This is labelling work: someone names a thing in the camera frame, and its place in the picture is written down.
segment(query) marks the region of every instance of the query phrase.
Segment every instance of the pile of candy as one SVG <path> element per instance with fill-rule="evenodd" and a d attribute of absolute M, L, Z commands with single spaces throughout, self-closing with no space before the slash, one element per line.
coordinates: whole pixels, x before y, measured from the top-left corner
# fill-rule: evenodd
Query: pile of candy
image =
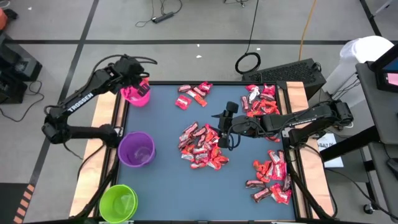
<path fill-rule="evenodd" d="M 204 99 L 207 94 L 210 93 L 210 88 L 213 84 L 203 82 L 198 86 L 191 86 L 191 85 L 182 85 L 178 88 L 179 93 L 186 93 L 190 95 L 193 99 L 195 99 L 202 107 L 207 105 L 206 100 Z M 188 109 L 189 105 L 191 104 L 192 100 L 184 95 L 180 95 L 175 105 L 179 108 L 186 110 Z"/>
<path fill-rule="evenodd" d="M 258 160 L 253 162 L 253 166 L 257 171 L 256 176 L 258 180 L 246 181 L 246 188 L 262 189 L 261 191 L 251 195 L 253 200 L 257 203 L 267 196 L 271 196 L 277 203 L 288 205 L 292 195 L 292 190 L 289 189 L 291 179 L 290 175 L 288 175 L 286 171 L 284 152 L 282 150 L 278 150 L 277 155 L 276 152 L 269 150 L 268 155 L 271 158 L 271 161 L 265 161 L 263 164 Z M 271 180 L 283 180 L 283 186 L 276 183 L 268 188 L 266 183 L 269 183 Z"/>
<path fill-rule="evenodd" d="M 243 111 L 246 115 L 279 114 L 278 106 L 275 100 L 275 86 L 267 86 L 260 93 L 260 88 L 256 85 L 248 85 L 246 89 L 250 92 L 248 96 L 241 97 Z"/>
<path fill-rule="evenodd" d="M 217 132 L 209 124 L 199 128 L 199 124 L 194 122 L 180 136 L 178 149 L 182 153 L 181 158 L 192 162 L 192 169 L 210 166 L 214 170 L 220 170 L 229 159 L 221 155 L 221 148 L 217 146 L 218 140 Z"/>

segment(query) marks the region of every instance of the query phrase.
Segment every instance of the pink cup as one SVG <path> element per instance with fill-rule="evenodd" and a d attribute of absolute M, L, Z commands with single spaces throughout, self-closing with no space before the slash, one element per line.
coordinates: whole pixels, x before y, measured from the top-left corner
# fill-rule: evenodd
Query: pink cup
<path fill-rule="evenodd" d="M 146 84 L 146 83 L 144 81 L 142 81 L 140 83 L 140 86 L 142 86 L 143 84 Z M 145 106 L 149 102 L 149 99 L 150 99 L 150 90 L 144 96 L 140 96 L 138 94 L 138 90 L 132 86 L 122 88 L 120 90 L 120 93 L 122 94 L 124 99 L 126 99 L 133 106 L 137 106 L 137 107 Z"/>

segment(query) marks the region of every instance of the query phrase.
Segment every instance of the plastic bucket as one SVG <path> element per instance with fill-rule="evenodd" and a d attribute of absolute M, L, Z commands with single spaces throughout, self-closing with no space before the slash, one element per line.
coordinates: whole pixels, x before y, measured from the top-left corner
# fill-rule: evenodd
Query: plastic bucket
<path fill-rule="evenodd" d="M 136 192 L 123 184 L 109 188 L 99 201 L 99 212 L 110 223 L 129 220 L 135 214 L 137 207 Z"/>
<path fill-rule="evenodd" d="M 142 81 L 140 86 L 147 84 L 147 82 Z M 145 106 L 150 100 L 150 90 L 144 95 L 140 96 L 138 94 L 138 90 L 132 86 L 122 88 L 120 90 L 120 94 L 122 94 L 123 98 L 126 99 L 130 104 L 136 107 L 143 107 Z"/>
<path fill-rule="evenodd" d="M 118 156 L 120 161 L 133 168 L 142 167 L 156 155 L 154 140 L 144 132 L 127 134 L 119 144 Z"/>

